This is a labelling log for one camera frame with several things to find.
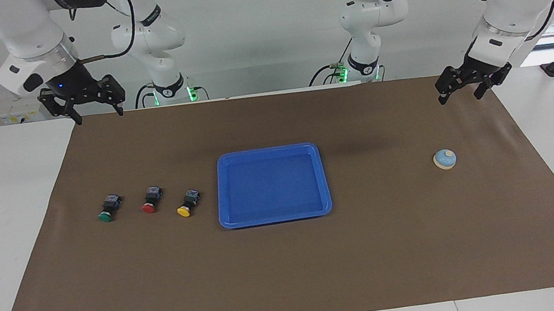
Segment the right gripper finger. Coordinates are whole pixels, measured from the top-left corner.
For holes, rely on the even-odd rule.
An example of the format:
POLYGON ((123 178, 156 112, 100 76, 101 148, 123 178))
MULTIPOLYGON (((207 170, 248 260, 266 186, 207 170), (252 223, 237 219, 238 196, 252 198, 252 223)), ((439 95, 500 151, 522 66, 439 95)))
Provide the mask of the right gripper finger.
POLYGON ((109 104, 118 114, 124 116, 123 104, 126 99, 126 90, 116 81, 115 77, 105 75, 101 80, 97 80, 95 86, 95 102, 99 104, 109 104))
POLYGON ((42 103, 45 109, 54 117, 65 117, 72 119, 76 125, 83 124, 82 116, 76 112, 74 101, 68 98, 64 104, 57 102, 58 95, 48 88, 40 90, 38 100, 42 103))

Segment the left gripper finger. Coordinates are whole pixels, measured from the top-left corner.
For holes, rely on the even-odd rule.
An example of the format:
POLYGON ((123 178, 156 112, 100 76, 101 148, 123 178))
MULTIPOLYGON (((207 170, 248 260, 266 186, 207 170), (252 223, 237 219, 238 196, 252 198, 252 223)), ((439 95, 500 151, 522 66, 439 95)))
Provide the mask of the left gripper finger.
POLYGON ((470 79, 471 71, 469 69, 446 67, 434 85, 439 92, 439 103, 445 105, 452 93, 467 86, 470 79))
POLYGON ((502 78, 486 78, 479 83, 476 90, 473 92, 473 96, 475 99, 481 100, 487 91, 491 90, 495 86, 501 85, 502 82, 502 78))

